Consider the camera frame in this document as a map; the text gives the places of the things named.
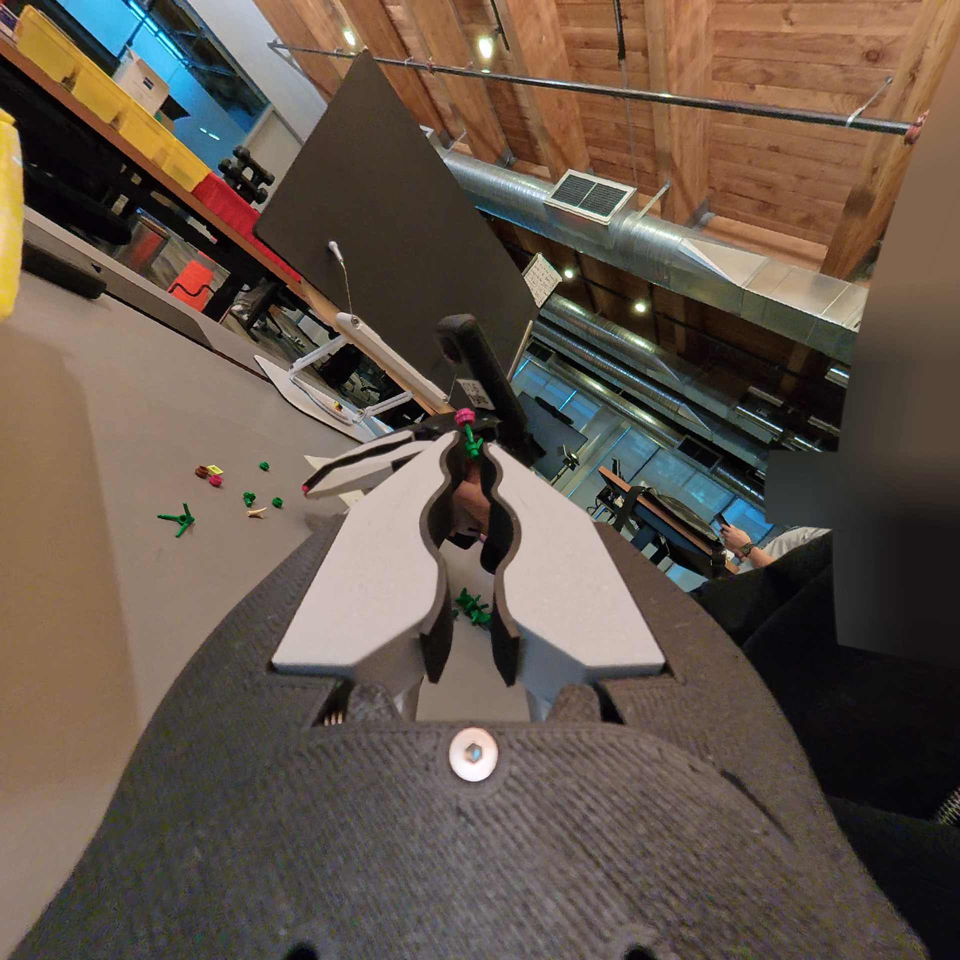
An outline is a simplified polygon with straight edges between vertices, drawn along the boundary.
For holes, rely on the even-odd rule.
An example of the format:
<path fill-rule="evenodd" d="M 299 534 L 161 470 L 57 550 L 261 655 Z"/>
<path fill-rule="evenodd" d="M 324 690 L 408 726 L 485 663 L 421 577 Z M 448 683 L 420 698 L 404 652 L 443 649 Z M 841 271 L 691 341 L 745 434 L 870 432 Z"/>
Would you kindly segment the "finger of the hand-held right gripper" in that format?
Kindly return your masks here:
<path fill-rule="evenodd" d="M 356 462 L 330 472 L 313 472 L 303 484 L 311 489 L 305 498 L 323 499 L 372 490 L 411 458 L 410 452 L 392 452 Z"/>
<path fill-rule="evenodd" d="M 436 435 L 430 432 L 392 432 L 356 446 L 354 449 L 336 457 L 325 458 L 305 455 L 304 460 L 313 473 L 332 472 L 352 464 L 365 462 L 371 458 L 397 450 L 406 450 L 415 442 L 431 442 Z"/>

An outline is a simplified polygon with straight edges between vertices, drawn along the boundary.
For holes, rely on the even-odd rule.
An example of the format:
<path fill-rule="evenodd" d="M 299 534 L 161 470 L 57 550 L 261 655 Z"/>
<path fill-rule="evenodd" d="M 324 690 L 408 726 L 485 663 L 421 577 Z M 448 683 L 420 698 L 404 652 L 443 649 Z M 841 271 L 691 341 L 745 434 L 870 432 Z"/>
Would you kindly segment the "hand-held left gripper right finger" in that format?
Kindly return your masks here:
<path fill-rule="evenodd" d="M 566 687 L 660 675 L 666 655 L 599 525 L 495 442 L 481 480 L 491 649 L 505 684 L 525 690 L 531 720 L 546 720 Z"/>

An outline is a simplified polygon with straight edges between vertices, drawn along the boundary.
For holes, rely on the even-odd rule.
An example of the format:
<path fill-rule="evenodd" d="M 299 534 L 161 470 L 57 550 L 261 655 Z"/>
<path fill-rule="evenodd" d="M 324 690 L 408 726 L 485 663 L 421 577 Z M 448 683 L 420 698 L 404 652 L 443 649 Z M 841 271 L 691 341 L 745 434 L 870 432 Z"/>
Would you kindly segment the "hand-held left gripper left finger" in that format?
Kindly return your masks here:
<path fill-rule="evenodd" d="M 440 546 L 453 526 L 458 433 L 393 452 L 411 458 L 342 517 L 270 664 L 280 675 L 381 687 L 413 721 L 453 637 Z"/>

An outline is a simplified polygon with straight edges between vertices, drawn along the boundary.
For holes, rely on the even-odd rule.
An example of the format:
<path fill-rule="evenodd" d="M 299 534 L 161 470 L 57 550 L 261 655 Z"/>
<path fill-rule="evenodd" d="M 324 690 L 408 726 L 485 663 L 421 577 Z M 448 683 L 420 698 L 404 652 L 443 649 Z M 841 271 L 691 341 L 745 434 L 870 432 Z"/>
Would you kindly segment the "person's right hand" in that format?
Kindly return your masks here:
<path fill-rule="evenodd" d="M 450 536 L 474 540 L 486 538 L 489 530 L 491 503 L 478 479 L 463 479 L 453 491 L 453 526 Z"/>

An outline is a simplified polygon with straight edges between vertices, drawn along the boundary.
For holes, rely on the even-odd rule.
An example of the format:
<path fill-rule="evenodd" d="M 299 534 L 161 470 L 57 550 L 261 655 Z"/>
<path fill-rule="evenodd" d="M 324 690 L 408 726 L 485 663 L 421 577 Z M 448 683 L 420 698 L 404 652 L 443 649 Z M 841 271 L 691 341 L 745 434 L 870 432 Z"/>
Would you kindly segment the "white paper sign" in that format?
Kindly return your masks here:
<path fill-rule="evenodd" d="M 547 303 L 565 279 L 562 273 L 539 252 L 532 257 L 521 274 L 537 309 Z"/>

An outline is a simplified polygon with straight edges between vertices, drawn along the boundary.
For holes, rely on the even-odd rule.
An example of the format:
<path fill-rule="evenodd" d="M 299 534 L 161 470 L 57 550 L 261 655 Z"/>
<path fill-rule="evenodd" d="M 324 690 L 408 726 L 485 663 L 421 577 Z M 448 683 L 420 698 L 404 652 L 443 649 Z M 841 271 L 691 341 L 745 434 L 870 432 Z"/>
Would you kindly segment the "black television screen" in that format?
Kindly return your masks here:
<path fill-rule="evenodd" d="M 544 451 L 533 469 L 546 479 L 553 479 L 565 468 L 566 458 L 579 454 L 588 438 L 539 398 L 522 392 L 518 399 L 526 413 L 529 432 Z"/>

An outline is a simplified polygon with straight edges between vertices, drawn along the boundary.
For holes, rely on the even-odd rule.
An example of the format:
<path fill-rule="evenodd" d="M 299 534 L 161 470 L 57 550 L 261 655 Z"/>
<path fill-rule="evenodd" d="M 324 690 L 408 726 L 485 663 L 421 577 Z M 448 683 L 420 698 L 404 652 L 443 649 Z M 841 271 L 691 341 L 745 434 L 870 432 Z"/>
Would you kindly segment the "standing desk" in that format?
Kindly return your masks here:
<path fill-rule="evenodd" d="M 720 536 L 683 503 L 645 483 L 631 484 L 604 465 L 597 472 L 605 484 L 597 501 L 609 513 L 608 524 L 637 550 L 654 546 L 651 563 L 668 559 L 707 580 L 736 575 Z"/>

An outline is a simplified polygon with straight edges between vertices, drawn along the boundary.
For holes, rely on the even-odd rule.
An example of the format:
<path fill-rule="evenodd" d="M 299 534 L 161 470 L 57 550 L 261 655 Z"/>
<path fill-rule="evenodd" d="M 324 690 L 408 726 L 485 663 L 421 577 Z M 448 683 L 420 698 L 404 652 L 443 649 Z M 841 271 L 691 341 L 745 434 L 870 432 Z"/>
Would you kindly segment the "black bag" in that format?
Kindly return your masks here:
<path fill-rule="evenodd" d="M 703 553 L 720 556 L 726 550 L 720 535 L 695 511 L 680 500 L 661 494 L 652 486 L 640 486 L 634 510 L 664 525 L 670 534 Z"/>

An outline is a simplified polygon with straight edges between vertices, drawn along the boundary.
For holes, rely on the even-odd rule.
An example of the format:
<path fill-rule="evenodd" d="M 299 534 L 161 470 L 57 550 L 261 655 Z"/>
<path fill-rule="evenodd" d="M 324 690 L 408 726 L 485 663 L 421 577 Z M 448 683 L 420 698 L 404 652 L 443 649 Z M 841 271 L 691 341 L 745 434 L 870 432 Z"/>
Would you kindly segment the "black monitor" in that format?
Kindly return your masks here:
<path fill-rule="evenodd" d="M 334 327 L 355 316 L 422 376 L 467 400 L 440 346 L 444 318 L 471 315 L 505 374 L 539 309 L 521 271 L 381 72 L 358 56 L 254 226 L 301 277 L 303 295 Z"/>

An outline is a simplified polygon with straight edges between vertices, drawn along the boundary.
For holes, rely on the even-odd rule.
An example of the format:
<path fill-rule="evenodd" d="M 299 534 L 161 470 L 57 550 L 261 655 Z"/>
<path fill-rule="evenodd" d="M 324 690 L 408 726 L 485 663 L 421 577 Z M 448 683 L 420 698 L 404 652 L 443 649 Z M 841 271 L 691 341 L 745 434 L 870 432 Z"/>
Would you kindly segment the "orange container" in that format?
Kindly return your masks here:
<path fill-rule="evenodd" d="M 166 292 L 199 313 L 210 306 L 214 295 L 231 274 L 200 251 L 188 253 L 182 266 L 176 267 Z"/>

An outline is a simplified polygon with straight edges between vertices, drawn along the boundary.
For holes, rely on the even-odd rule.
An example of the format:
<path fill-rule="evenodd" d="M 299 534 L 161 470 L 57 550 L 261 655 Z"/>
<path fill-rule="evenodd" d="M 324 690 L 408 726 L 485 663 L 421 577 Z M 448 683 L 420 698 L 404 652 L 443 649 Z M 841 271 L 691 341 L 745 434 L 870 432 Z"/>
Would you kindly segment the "person's black jacket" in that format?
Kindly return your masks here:
<path fill-rule="evenodd" d="M 931 958 L 959 957 L 958 671 L 839 644 L 833 532 L 690 596 L 797 735 L 855 854 Z"/>

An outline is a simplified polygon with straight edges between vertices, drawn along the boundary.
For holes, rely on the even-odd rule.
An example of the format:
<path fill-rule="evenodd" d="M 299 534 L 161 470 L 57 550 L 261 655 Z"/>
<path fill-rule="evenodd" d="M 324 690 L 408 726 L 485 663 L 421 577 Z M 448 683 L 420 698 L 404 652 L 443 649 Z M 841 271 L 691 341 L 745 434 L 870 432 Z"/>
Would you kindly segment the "metal trash can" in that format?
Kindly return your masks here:
<path fill-rule="evenodd" d="M 130 239 L 126 244 L 116 246 L 111 256 L 126 269 L 146 277 L 169 243 L 171 233 L 143 210 L 137 210 L 127 224 Z"/>

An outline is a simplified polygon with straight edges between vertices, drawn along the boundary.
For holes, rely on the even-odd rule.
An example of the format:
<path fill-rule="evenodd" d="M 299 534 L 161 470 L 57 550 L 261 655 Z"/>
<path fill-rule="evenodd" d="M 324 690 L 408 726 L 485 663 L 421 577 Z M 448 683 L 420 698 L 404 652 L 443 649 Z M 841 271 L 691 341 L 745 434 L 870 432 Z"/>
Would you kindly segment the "yellow plastic bin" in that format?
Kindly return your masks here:
<path fill-rule="evenodd" d="M 1 111 L 1 321 L 14 312 L 22 272 L 25 210 L 23 160 L 16 120 Z"/>

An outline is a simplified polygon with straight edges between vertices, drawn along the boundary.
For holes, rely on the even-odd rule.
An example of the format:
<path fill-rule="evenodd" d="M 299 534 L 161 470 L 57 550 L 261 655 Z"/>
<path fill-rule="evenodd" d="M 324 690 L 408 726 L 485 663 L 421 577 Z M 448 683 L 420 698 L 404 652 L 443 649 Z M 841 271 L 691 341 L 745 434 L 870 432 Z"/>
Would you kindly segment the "white cardboard box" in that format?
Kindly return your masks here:
<path fill-rule="evenodd" d="M 170 94 L 169 83 L 130 47 L 121 55 L 112 79 L 151 116 L 162 111 Z"/>

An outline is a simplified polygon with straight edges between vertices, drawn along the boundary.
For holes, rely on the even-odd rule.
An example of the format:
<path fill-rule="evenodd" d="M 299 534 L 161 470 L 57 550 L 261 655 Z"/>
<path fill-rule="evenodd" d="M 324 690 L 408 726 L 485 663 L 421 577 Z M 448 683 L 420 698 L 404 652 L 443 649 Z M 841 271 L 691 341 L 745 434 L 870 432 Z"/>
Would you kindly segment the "row of yellow storage bins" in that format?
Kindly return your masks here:
<path fill-rule="evenodd" d="M 187 192 L 193 193 L 212 174 L 198 156 L 37 8 L 25 6 L 18 14 L 13 37 L 28 61 Z"/>

